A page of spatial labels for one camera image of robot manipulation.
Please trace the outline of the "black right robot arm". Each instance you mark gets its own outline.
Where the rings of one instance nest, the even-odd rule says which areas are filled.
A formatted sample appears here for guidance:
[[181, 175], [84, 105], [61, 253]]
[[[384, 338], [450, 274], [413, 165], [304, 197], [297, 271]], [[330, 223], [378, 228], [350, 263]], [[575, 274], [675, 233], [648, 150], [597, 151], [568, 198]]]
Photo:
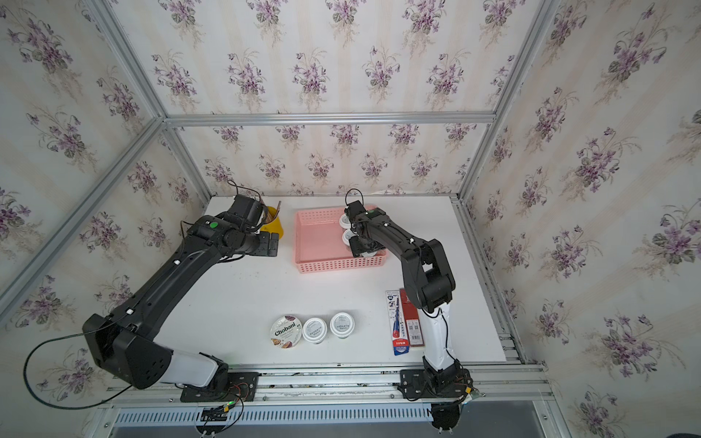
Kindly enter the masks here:
[[462, 365], [454, 356], [449, 310], [456, 281], [443, 245], [416, 237], [398, 226], [381, 208], [368, 210], [360, 201], [347, 204], [345, 216], [354, 236], [354, 257], [387, 250], [401, 265], [403, 290], [419, 312], [424, 330], [425, 379], [434, 392], [458, 380]]

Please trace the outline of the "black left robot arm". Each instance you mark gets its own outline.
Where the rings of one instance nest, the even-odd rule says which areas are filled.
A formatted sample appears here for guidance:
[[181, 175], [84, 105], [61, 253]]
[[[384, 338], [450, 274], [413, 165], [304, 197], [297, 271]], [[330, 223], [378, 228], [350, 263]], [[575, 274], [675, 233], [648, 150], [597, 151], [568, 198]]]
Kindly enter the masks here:
[[263, 231], [269, 209], [236, 195], [219, 215], [204, 215], [184, 231], [179, 248], [124, 303], [94, 314], [82, 331], [96, 366], [143, 390], [171, 383], [224, 392], [229, 368], [212, 355], [173, 350], [155, 342], [162, 325], [193, 285], [213, 266], [241, 257], [275, 257], [279, 236]]

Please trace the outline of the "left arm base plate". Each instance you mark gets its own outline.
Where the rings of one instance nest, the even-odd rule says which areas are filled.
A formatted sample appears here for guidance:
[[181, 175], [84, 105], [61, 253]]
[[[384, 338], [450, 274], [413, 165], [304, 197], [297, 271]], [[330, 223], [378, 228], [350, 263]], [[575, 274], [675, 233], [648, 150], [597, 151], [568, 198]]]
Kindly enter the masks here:
[[228, 372], [220, 375], [206, 387], [186, 385], [180, 396], [181, 403], [224, 403], [255, 398], [260, 374], [257, 372]]

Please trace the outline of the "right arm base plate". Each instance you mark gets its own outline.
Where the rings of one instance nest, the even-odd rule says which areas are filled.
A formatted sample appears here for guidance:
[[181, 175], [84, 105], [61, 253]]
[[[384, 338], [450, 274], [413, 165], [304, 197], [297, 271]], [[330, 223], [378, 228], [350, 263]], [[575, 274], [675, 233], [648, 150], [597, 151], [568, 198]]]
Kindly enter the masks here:
[[467, 369], [451, 367], [441, 372], [423, 369], [400, 370], [398, 390], [403, 398], [462, 399], [471, 396], [474, 381]]

